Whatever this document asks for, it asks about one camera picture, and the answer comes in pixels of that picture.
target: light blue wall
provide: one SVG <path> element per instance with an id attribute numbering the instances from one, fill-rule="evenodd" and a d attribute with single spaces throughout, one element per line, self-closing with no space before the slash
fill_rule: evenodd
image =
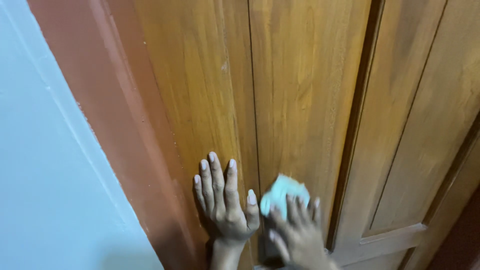
<path id="1" fill-rule="evenodd" d="M 162 269 L 25 0 L 0 0 L 0 270 Z"/>

